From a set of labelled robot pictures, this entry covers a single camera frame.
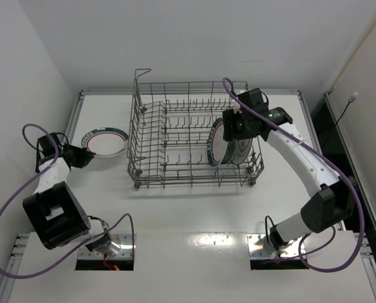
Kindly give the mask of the white gold rimmed plate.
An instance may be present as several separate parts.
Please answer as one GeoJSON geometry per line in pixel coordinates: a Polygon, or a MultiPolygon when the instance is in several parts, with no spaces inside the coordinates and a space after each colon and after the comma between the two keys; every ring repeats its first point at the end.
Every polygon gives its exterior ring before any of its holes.
{"type": "Polygon", "coordinates": [[[231,163],[241,165],[248,157],[252,148],[253,139],[237,140],[234,154],[231,158],[231,163]]]}

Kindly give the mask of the teal red rimmed plate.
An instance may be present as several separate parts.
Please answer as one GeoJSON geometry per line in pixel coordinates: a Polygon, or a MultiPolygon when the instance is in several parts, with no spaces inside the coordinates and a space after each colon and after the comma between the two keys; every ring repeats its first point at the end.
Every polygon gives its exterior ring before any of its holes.
{"type": "Polygon", "coordinates": [[[97,128],[85,134],[81,140],[86,148],[97,158],[111,158],[120,155],[127,148],[129,136],[118,128],[97,128]]]}
{"type": "Polygon", "coordinates": [[[207,140],[207,159],[211,167],[229,163],[235,153],[236,140],[225,141],[223,136],[224,123],[219,117],[214,121],[207,140]]]}

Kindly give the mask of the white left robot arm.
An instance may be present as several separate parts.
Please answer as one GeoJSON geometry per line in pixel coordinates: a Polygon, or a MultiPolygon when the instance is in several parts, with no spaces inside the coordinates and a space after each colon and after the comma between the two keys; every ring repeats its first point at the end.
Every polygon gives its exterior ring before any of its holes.
{"type": "Polygon", "coordinates": [[[86,167],[95,153],[62,143],[58,135],[50,133],[37,140],[35,171],[45,172],[22,203],[41,243],[50,250],[91,236],[92,220],[99,221],[103,231],[109,229],[104,220],[85,212],[66,182],[72,168],[86,167]]]}

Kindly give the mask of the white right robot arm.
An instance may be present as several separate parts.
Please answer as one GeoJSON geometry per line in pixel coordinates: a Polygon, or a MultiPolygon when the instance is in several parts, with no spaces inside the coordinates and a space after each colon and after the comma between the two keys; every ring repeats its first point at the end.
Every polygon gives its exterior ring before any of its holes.
{"type": "Polygon", "coordinates": [[[304,142],[292,117],[281,107],[269,108],[267,96],[258,88],[231,92],[239,101],[222,113],[224,140],[261,137],[277,150],[302,181],[310,197],[301,210],[273,225],[269,245],[275,250],[306,234],[320,233],[350,217],[355,208],[352,190],[356,181],[345,181],[304,142]]]}

